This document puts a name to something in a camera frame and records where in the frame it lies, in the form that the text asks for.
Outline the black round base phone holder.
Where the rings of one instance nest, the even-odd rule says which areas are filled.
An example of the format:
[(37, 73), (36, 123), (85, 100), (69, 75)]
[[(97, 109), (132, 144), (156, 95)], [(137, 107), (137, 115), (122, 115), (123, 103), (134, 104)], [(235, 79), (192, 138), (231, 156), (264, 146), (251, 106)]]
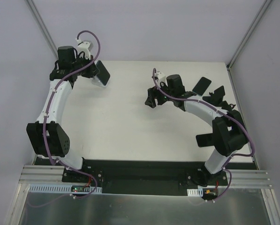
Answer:
[(227, 101), (223, 101), (220, 104), (221, 109), (224, 110), (224, 115), (231, 117), (236, 115), (236, 111), (234, 110), (235, 106), (235, 104), (229, 104)]

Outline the white folding phone stand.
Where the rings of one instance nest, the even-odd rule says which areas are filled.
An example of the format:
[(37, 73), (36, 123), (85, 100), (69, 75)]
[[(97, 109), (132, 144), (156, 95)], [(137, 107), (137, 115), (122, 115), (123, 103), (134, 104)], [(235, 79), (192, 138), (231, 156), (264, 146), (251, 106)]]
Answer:
[(102, 81), (97, 76), (94, 76), (91, 79), (91, 83), (93, 85), (96, 85), (96, 86), (99, 86), (99, 87), (102, 87), (102, 88), (106, 88), (107, 87), (107, 84), (103, 84)]

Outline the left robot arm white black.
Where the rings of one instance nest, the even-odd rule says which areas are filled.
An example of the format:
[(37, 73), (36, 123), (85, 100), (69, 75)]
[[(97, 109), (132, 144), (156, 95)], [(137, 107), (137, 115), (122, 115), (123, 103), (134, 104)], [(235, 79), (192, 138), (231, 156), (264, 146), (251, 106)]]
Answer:
[(42, 112), (34, 123), (28, 123), (27, 135), (37, 156), (60, 163), (66, 169), (73, 170), (72, 176), (78, 182), (85, 182), (89, 171), (83, 167), (83, 158), (70, 147), (70, 139), (61, 127), (66, 101), (79, 75), (92, 78), (94, 65), (70, 75), (93, 61), (89, 42), (81, 43), (77, 48), (61, 46), (58, 48), (58, 60), (49, 75), (50, 87)]

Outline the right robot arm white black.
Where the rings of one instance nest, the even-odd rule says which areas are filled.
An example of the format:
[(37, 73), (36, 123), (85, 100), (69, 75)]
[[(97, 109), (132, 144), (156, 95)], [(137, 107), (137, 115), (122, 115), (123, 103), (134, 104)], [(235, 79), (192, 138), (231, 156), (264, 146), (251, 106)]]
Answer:
[(224, 86), (204, 96), (212, 83), (206, 77), (201, 77), (191, 91), (185, 89), (178, 74), (165, 76), (154, 70), (152, 79), (154, 86), (147, 90), (145, 105), (155, 108), (172, 102), (212, 127), (211, 133), (196, 136), (199, 147), (213, 146), (214, 150), (204, 165), (191, 175), (191, 180), (203, 187), (213, 184), (231, 157), (250, 141), (241, 114), (235, 110), (235, 105), (223, 99)]

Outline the black phone blue edge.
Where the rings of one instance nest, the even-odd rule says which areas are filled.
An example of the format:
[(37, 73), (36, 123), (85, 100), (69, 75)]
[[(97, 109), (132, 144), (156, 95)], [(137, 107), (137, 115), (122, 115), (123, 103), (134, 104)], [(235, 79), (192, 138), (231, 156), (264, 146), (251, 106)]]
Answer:
[(109, 79), (110, 79), (110, 73), (108, 72), (107, 68), (105, 67), (105, 65), (103, 64), (103, 62), (101, 62), (101, 72), (100, 74), (98, 74), (98, 78), (102, 81), (103, 84), (108, 84)]

